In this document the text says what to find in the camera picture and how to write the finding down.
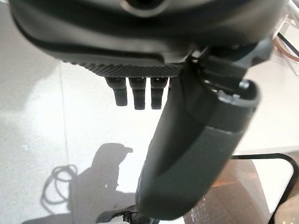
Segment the robot left black hand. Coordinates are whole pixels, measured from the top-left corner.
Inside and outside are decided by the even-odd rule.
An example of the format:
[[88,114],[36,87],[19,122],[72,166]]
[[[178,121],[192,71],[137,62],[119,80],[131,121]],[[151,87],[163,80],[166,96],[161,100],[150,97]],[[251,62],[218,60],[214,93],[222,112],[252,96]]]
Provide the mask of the robot left black hand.
[[33,45],[106,79],[118,106],[162,114],[135,201],[143,215],[190,211],[231,158],[261,99],[248,69],[269,60],[281,0],[11,0]]

